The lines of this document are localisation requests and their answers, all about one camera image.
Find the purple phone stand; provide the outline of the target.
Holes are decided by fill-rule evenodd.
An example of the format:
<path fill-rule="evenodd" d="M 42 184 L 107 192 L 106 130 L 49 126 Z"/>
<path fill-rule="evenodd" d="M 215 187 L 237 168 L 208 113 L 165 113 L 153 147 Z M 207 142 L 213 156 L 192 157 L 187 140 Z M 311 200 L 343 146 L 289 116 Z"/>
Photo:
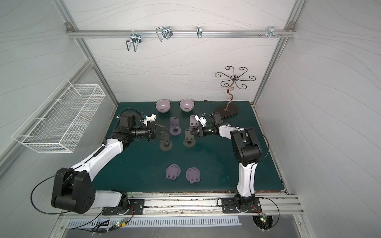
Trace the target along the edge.
<path fill-rule="evenodd" d="M 176 117 L 171 117 L 170 118 L 170 129 L 169 132 L 173 136 L 178 136 L 181 132 L 182 129 L 180 128 L 179 124 L 179 119 Z"/>
<path fill-rule="evenodd" d="M 190 184 L 200 182 L 200 171 L 198 168 L 192 167 L 186 171 L 186 179 Z"/>
<path fill-rule="evenodd" d="M 190 130 L 196 129 L 199 127 L 198 115 L 190 116 Z"/>
<path fill-rule="evenodd" d="M 166 169 L 166 179 L 171 179 L 171 180 L 176 180 L 177 177 L 181 173 L 181 168 L 176 165 L 176 164 L 171 164 L 167 169 Z"/>

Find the dark grey phone stand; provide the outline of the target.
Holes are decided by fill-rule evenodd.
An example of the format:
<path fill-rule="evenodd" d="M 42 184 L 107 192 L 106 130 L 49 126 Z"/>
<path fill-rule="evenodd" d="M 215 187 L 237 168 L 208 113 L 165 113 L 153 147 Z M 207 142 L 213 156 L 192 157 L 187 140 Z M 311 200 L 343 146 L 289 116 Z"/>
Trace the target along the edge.
<path fill-rule="evenodd" d="M 170 140 L 170 135 L 165 134 L 160 139 L 160 149 L 162 151 L 169 151 L 173 148 L 172 141 Z"/>
<path fill-rule="evenodd" d="M 185 139 L 183 141 L 184 146 L 192 148 L 195 146 L 195 138 L 192 134 L 192 130 L 185 130 Z"/>

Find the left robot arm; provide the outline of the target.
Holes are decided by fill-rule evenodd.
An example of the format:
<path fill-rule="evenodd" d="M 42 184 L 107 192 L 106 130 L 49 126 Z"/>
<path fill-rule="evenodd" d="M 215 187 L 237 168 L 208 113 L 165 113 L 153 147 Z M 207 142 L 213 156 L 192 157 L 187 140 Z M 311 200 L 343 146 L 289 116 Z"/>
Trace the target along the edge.
<path fill-rule="evenodd" d="M 148 141 L 165 136 L 167 127 L 156 122 L 156 115 L 140 115 L 140 125 L 136 125 L 136 112 L 126 112 L 118 116 L 112 134 L 96 151 L 71 168 L 61 168 L 56 172 L 53 183 L 51 205 L 54 208 L 84 214 L 90 209 L 112 209 L 114 214 L 124 215 L 130 209 L 125 192 L 96 190 L 93 180 L 97 174 L 132 142 L 138 139 Z"/>

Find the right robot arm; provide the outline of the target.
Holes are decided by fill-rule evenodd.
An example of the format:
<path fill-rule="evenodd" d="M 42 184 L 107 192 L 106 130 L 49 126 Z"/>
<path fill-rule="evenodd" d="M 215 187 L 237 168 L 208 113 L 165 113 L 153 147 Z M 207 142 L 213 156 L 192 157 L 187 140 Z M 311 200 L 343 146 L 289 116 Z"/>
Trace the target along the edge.
<path fill-rule="evenodd" d="M 255 195 L 255 172 L 263 150 L 254 128 L 239 128 L 225 124 L 219 113 L 211 115 L 211 124 L 204 116 L 190 116 L 190 127 L 185 131 L 184 146 L 195 146 L 196 137 L 217 135 L 231 140 L 233 153 L 239 164 L 239 181 L 236 194 L 230 201 L 222 200 L 222 207 L 229 207 L 233 213 L 247 213 L 254 209 L 261 213 L 259 198 Z"/>

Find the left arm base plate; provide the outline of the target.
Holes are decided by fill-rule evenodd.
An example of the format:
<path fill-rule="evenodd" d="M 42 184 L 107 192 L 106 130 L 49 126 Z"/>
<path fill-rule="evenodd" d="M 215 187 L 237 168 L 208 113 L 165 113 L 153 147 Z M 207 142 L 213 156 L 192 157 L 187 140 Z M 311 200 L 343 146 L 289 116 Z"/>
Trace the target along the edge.
<path fill-rule="evenodd" d="M 124 216 L 124 215 L 142 215 L 144 208 L 144 199 L 124 200 L 117 207 L 106 207 L 103 209 L 103 216 Z"/>

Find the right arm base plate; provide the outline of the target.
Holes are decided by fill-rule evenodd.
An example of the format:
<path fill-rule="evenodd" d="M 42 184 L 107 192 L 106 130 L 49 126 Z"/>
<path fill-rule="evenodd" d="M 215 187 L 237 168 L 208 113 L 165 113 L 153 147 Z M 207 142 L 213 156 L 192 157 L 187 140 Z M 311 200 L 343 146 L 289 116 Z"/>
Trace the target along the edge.
<path fill-rule="evenodd" d="M 217 201 L 224 214 L 262 213 L 262 207 L 258 197 L 239 199 L 238 197 L 225 197 Z"/>

